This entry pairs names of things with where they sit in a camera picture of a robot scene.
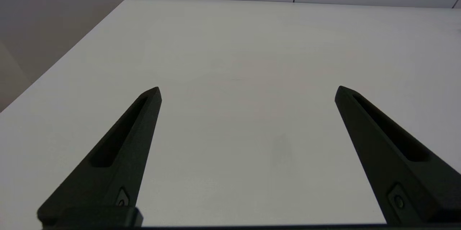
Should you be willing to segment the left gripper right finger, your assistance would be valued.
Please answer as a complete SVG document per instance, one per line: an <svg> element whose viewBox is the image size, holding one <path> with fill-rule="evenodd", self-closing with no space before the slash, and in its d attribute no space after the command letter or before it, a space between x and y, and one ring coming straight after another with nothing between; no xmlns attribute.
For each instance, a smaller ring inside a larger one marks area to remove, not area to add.
<svg viewBox="0 0 461 230"><path fill-rule="evenodd" d="M458 171L358 92L335 104L388 225L460 225Z"/></svg>

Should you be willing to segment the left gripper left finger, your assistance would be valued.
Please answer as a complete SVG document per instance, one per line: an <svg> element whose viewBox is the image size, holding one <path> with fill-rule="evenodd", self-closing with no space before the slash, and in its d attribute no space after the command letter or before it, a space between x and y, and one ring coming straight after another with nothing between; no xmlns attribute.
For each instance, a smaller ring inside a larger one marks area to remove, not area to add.
<svg viewBox="0 0 461 230"><path fill-rule="evenodd" d="M43 228L134 228L162 103L154 87L137 97L37 211Z"/></svg>

